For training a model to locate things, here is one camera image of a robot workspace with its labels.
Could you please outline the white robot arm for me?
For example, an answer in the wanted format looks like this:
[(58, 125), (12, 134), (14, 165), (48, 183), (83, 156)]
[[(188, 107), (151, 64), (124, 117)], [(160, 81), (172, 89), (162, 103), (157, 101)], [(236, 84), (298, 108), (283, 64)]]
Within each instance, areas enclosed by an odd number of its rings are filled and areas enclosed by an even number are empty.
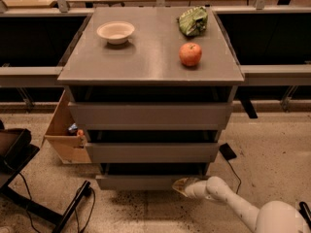
[(270, 201), (259, 209), (216, 176), (206, 180), (182, 178), (172, 187), (190, 199), (207, 199), (228, 205), (252, 233), (311, 233), (308, 222), (293, 206)]

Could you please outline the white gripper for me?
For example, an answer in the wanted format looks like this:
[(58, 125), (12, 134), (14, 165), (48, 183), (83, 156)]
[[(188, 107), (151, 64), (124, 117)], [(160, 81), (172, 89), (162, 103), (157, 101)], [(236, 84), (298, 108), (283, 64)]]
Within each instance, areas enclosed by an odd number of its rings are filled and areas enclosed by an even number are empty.
[(225, 202), (234, 194), (227, 183), (216, 176), (207, 180), (198, 178), (181, 178), (172, 184), (172, 188), (191, 199), (208, 199)]

